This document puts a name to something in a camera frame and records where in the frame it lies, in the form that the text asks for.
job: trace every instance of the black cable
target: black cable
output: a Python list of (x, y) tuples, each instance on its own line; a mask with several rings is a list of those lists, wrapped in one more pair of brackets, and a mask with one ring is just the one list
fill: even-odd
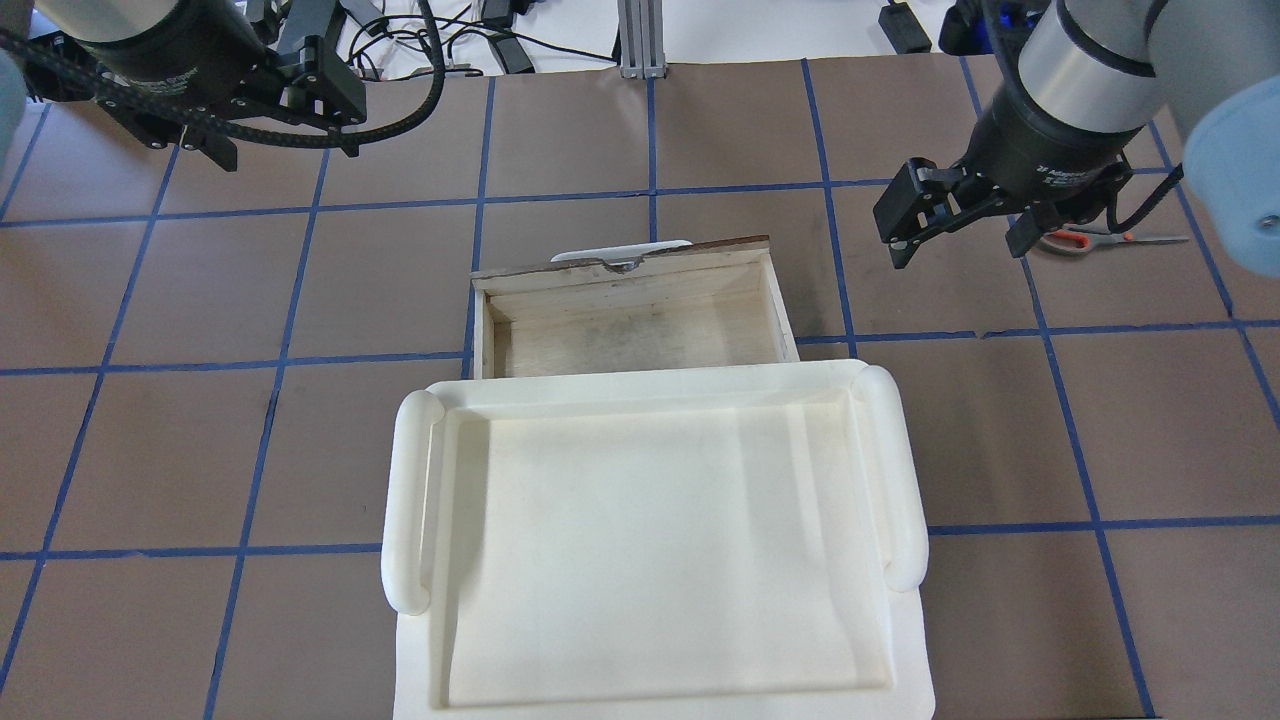
[(1151, 195), (1148, 195), (1147, 199), (1142, 201), (1142, 205), (1139, 205), (1138, 209), (1133, 211), (1133, 215), (1129, 215), (1129, 219), (1126, 219), (1123, 223), (1119, 219), (1116, 219), (1117, 196), (1112, 193), (1110, 201), (1107, 202), (1107, 229), (1110, 232), (1129, 232), (1133, 228), (1138, 227), (1138, 223), (1147, 219), (1147, 215), (1149, 215), (1151, 211), (1156, 209), (1156, 205), (1160, 205), (1160, 201), (1164, 200), (1165, 196), (1169, 195), (1169, 191), (1174, 190), (1174, 187), (1176, 187), (1179, 181), (1181, 179), (1183, 179), (1183, 164), (1179, 163), (1178, 167), (1175, 167), (1165, 177), (1165, 179), (1160, 181), (1160, 184), (1156, 186), (1156, 190), (1151, 191)]
[[(447, 20), (438, 20), (438, 22), (442, 23), (442, 27), (462, 26), (463, 28), (480, 29), (480, 31), (492, 31), (492, 35), (489, 35), (490, 40), (502, 40), (504, 37), (518, 37), (520, 40), (524, 40), (524, 41), (527, 41), (527, 42), (532, 42), (534, 45), (540, 45), (543, 47), (547, 47), (548, 50), (556, 50), (557, 53), (568, 53), (571, 55), (581, 55), (582, 58), (591, 58), (594, 60), (603, 60), (605, 63), (611, 63), (611, 64), (614, 64), (614, 65), (617, 64), (617, 61), (614, 61), (614, 59), (609, 58), (608, 55), (599, 55), (596, 53), (589, 53), (586, 50), (577, 50), (575, 47), (564, 47), (563, 45), (554, 45), (552, 42), (547, 42), (545, 40), (538, 40), (536, 37), (530, 37), (530, 36), (527, 36), (525, 33), (516, 32), (513, 29), (495, 29), (495, 28), (492, 28), (492, 27), (489, 27), (489, 26), (486, 26), (484, 23), (474, 23), (474, 22), (470, 22), (470, 20), (457, 19), (462, 14), (460, 13), (454, 18), (451, 18), (451, 19), (447, 19)], [(420, 18), (417, 15), (394, 14), (394, 15), (383, 15), (381, 18), (378, 18), (376, 20), (370, 20), (370, 22), (365, 23), (364, 26), (361, 26), (358, 31), (356, 31), (356, 35), (352, 37), (352, 42), (351, 42), (349, 47), (355, 49), (356, 40), (360, 37), (360, 35), (367, 35), (370, 28), (372, 28), (374, 26), (381, 23), (383, 20), (402, 20), (402, 19), (413, 20), (413, 19), (422, 19), (422, 18)], [(458, 35), (462, 35), (462, 31), (456, 32), (454, 37), (458, 36)]]
[[(471, 9), (471, 5), (467, 5), (466, 8), (462, 8), (461, 10), (458, 10), (458, 13), (457, 13), (456, 15), (453, 15), (452, 18), (449, 18), (449, 19), (448, 19), (448, 20), (447, 20), (447, 22), (444, 23), (444, 26), (443, 26), (443, 27), (449, 27), (451, 24), (453, 24), (453, 23), (458, 22), (458, 20), (460, 20), (460, 19), (462, 18), (462, 15), (465, 15), (465, 14), (467, 13), (467, 10), (470, 10), (470, 9)], [(422, 53), (424, 55), (428, 55), (428, 56), (430, 56), (430, 55), (428, 54), (426, 49), (425, 49), (425, 47), (421, 47), (421, 41), (419, 41), (419, 45), (420, 45), (420, 47), (413, 47), (412, 45), (410, 45), (408, 42), (403, 41), (403, 40), (397, 40), (397, 41), (396, 41), (396, 45), (399, 45), (401, 47), (406, 47), (406, 49), (408, 49), (408, 50), (412, 50), (412, 51), (415, 51), (415, 53)]]
[[(430, 3), (429, 0), (417, 0), (417, 5), (422, 12), (421, 18), (419, 19), (426, 23), (424, 32), (430, 38), (431, 67), (443, 68), (444, 49), (440, 45), (440, 32), (439, 28), (435, 27), (435, 15), (431, 14)], [(104, 78), (95, 72), (90, 72), (70, 60), (60, 58), (59, 55), (40, 47), (38, 45), (28, 42), (26, 38), (14, 35), (5, 28), (0, 28), (0, 49), (8, 50), (23, 60), (49, 68), (64, 79), (70, 79), (82, 85), (87, 90), (92, 90), (96, 96), (105, 100), (118, 102), (127, 108), (133, 108), (169, 122), (196, 127), (214, 135), (223, 135), (233, 140), (243, 140), (246, 142), (256, 142), (259, 145), (271, 145), (276, 147), (349, 149), (404, 135), (406, 132), (410, 132), (422, 124), (422, 122), (435, 111), (436, 105), (440, 102), (440, 94), (444, 92), (444, 73), (431, 73), (431, 88), (428, 91), (426, 99), (422, 104), (408, 115), (404, 115), (393, 123), (352, 133), (342, 133), (338, 131), (332, 131), (328, 135), (284, 133), (236, 124), (216, 115), (211, 115), (204, 110), (173, 105), (172, 102), (161, 100), (150, 92), (137, 90), (132, 86), (119, 85), (115, 81)]]
[(485, 41), (489, 44), (489, 49), (497, 53), (497, 47), (494, 47), (493, 36), (490, 36), (486, 32), (481, 32), (474, 27), (467, 27), (453, 33), (452, 37), (444, 41), (444, 55), (449, 59), (451, 63), (453, 61), (453, 44), (457, 42), (460, 37), (465, 37), (467, 35), (479, 35), (480, 37), (485, 38)]
[(379, 42), (384, 42), (387, 40), (396, 40), (396, 42), (399, 44), (399, 42), (403, 42), (402, 38), (417, 40), (419, 45), (420, 45), (419, 47), (413, 47), (413, 46), (408, 46), (408, 47), (412, 49), (415, 53), (421, 53), (421, 54), (426, 55), (428, 58), (431, 56), (430, 44), (422, 42), (422, 36), (419, 35), (417, 32), (410, 31), (410, 29), (390, 29), (390, 31), (387, 31), (387, 32), (384, 32), (381, 35), (378, 35), (378, 36), (372, 37), (369, 42), (365, 42), (364, 45), (361, 45), (357, 50), (355, 50), (355, 54), (352, 55), (351, 59), (347, 60), (347, 63), (351, 63), (355, 58), (358, 58), (361, 55), (365, 55), (365, 58), (369, 59), (369, 55), (367, 55), (369, 50), (372, 46), (378, 45)]
[[(431, 70), (431, 69), (421, 69), (421, 70), (410, 73), (410, 74), (407, 74), (404, 77), (394, 77), (394, 78), (390, 78), (390, 79), (384, 79), (383, 82), (404, 82), (407, 79), (417, 79), (417, 78), (420, 78), (422, 76), (429, 76), (429, 74), (431, 74), (434, 72), (435, 70)], [(449, 74), (449, 73), (458, 73), (462, 77), (484, 77), (484, 70), (481, 70), (480, 68), (444, 68), (444, 74)]]
[[(470, 9), (471, 9), (471, 5), (467, 5), (457, 15), (453, 15), (452, 18), (448, 18), (448, 19), (435, 18), (435, 22), (439, 23), (439, 27), (442, 27), (442, 28), (449, 27), (452, 24), (463, 23), (466, 20), (462, 20), (461, 18)], [(356, 54), (356, 42), (360, 42), (360, 36), (361, 35), (369, 35), (370, 37), (375, 36), (374, 33), (370, 32), (374, 27), (384, 24), (384, 23), (389, 23), (390, 20), (422, 20), (422, 19), (424, 19), (422, 15), (411, 15), (411, 14), (404, 14), (404, 13), (396, 13), (396, 14), (390, 14), (390, 15), (385, 15), (384, 14), (384, 15), (381, 15), (379, 18), (374, 18), (374, 19), (369, 20), (367, 23), (365, 23), (365, 24), (360, 26), (358, 28), (356, 28), (356, 32), (351, 36), (351, 42), (347, 44), (347, 61), (349, 63), (351, 58), (355, 56), (355, 54)], [(412, 32), (408, 28), (397, 28), (397, 29)]]

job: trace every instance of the power adapter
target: power adapter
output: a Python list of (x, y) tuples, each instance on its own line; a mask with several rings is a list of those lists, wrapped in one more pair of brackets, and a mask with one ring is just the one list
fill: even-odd
[(879, 23), (899, 55), (933, 50), (933, 41), (924, 33), (920, 20), (906, 3), (888, 0), (888, 5), (881, 8)]

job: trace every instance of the white floor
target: white floor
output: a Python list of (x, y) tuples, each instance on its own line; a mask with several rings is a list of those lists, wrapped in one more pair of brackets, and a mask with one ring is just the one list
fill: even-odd
[[(942, 17), (954, 0), (910, 0), (909, 4), (937, 45)], [(467, 0), (435, 0), (431, 9), (438, 17), (453, 17), (467, 5)], [(879, 0), (666, 0), (662, 12), (667, 61), (746, 63), (890, 55), (893, 49), (877, 23), (882, 5)], [(415, 0), (387, 0), (388, 13), (412, 13), (416, 6)], [(463, 18), (474, 19), (471, 12)], [(543, 0), (527, 15), (516, 18), (517, 32), (602, 55), (613, 50), (617, 28), (617, 0)], [(524, 47), (540, 73), (607, 65), (529, 42)], [(390, 42), (379, 46), (372, 55), (393, 76), (407, 74), (424, 64), (417, 54)], [(479, 37), (460, 38), (454, 58), (485, 74), (502, 72)]]

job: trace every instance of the black power cord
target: black power cord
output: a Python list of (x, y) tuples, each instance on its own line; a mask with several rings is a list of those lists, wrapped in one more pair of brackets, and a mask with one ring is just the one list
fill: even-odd
[(1146, 220), (1147, 215), (1156, 209), (1156, 205), (1160, 205), (1160, 201), (1164, 200), (1165, 196), (1169, 195), (1169, 191), (1174, 190), (1181, 179), (1183, 164), (1179, 163), (1167, 176), (1165, 176), (1165, 179), (1160, 181), (1156, 190), (1152, 190), (1151, 195), (1142, 201), (1142, 205), (1139, 205), (1138, 209), (1134, 210), (1133, 214), (1129, 215), (1129, 218), (1123, 223), (1119, 218), (1116, 218), (1117, 196), (1112, 195), (1107, 201), (1107, 229), (1110, 232), (1129, 232), (1138, 227), (1138, 223)]
[[(609, 58), (608, 55), (599, 55), (596, 53), (589, 53), (586, 50), (577, 50), (575, 47), (564, 47), (563, 45), (554, 45), (552, 42), (547, 42), (545, 40), (539, 40), (536, 37), (530, 37), (527, 35), (524, 35), (524, 33), (520, 33), (520, 32), (516, 32), (516, 31), (512, 31), (512, 29), (494, 29), (494, 28), (490, 28), (489, 26), (486, 26), (484, 23), (474, 23), (474, 22), (470, 22), (470, 20), (460, 19), (461, 17), (462, 17), (462, 13), (458, 13), (458, 15), (456, 15), (453, 18), (438, 20), (440, 23), (440, 26), (445, 27), (445, 28), (449, 27), (449, 26), (460, 26), (460, 27), (463, 28), (463, 29), (460, 29), (458, 32), (453, 33), (453, 36), (451, 36), (444, 42), (445, 46), (452, 46), (456, 40), (458, 40), (460, 37), (466, 36), (466, 35), (481, 35), (481, 36), (484, 36), (485, 38), (489, 40), (490, 45), (494, 41), (497, 41), (497, 40), (502, 40), (502, 38), (507, 38), (507, 37), (517, 37), (517, 38), (524, 40), (526, 42), (532, 42), (534, 45), (539, 45), (541, 47), (547, 47), (548, 50), (554, 50), (557, 53), (567, 53), (570, 55), (580, 55), (582, 58), (591, 58), (593, 60), (603, 60), (603, 61), (613, 64), (613, 65), (617, 64), (617, 61), (613, 58)], [(370, 35), (371, 37), (378, 37), (379, 40), (381, 40), (383, 37), (385, 37), (385, 35), (372, 35), (372, 33), (370, 33), (370, 29), (372, 27), (375, 27), (378, 24), (381, 24), (384, 22), (388, 22), (388, 20), (421, 20), (421, 19), (422, 18), (419, 17), (419, 15), (392, 14), (392, 15), (383, 15), (383, 17), (378, 18), (376, 20), (371, 20), (369, 23), (365, 23), (365, 24), (360, 26), (360, 29), (356, 31), (356, 33), (351, 38), (351, 42), (347, 46), (347, 59), (348, 59), (348, 61), (353, 61), (355, 58), (360, 54), (357, 51), (357, 49), (356, 49), (356, 44), (360, 41), (360, 37), (362, 35)]]
[[(421, 15), (411, 17), (417, 17), (417, 19), (421, 19), (426, 26), (422, 28), (422, 32), (426, 35), (429, 41), (428, 45), (430, 47), (431, 67), (443, 68), (444, 49), (440, 44), (439, 28), (435, 27), (435, 15), (431, 13), (431, 5), (429, 0), (417, 0), (417, 6), (421, 10)], [(40, 47), (38, 45), (33, 45), (26, 38), (4, 28), (0, 28), (0, 49), (8, 50), (23, 60), (42, 65), (64, 79), (82, 85), (83, 87), (92, 90), (97, 97), (111, 100), (129, 108), (136, 108), (143, 113), (183, 126), (196, 127), (214, 135), (227, 136), (233, 140), (243, 140), (246, 142), (256, 142), (259, 145), (271, 145), (275, 147), (305, 147), (317, 150), (340, 147), (344, 151), (355, 151), (355, 149), (361, 145), (379, 142), (381, 140), (404, 135), (406, 132), (410, 132), (422, 124), (422, 122), (435, 111), (436, 105), (440, 102), (440, 94), (444, 91), (444, 73), (431, 73), (431, 88), (428, 91), (426, 99), (422, 104), (408, 115), (404, 115), (393, 123), (352, 133), (332, 131), (328, 135), (298, 135), (251, 128), (224, 120), (202, 110), (173, 105), (168, 101), (160, 100), (150, 92), (143, 92), (134, 87), (119, 85), (111, 79), (104, 78), (95, 72), (90, 72), (70, 60), (60, 58), (54, 53)]]

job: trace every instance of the tray handle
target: tray handle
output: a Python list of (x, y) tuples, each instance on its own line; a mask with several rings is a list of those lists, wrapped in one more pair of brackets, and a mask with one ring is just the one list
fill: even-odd
[(431, 606), (422, 571), (426, 542), (428, 483), (439, 452), (444, 404), (429, 391), (410, 393), (396, 414), (390, 484), (383, 528), (383, 592), (397, 612), (421, 615)]
[(929, 564), (929, 533), (906, 437), (902, 398), (888, 370), (876, 365), (858, 373), (852, 395), (878, 466), (873, 482), (879, 486), (879, 516), (890, 539), (884, 583), (896, 592), (911, 592), (924, 580)]

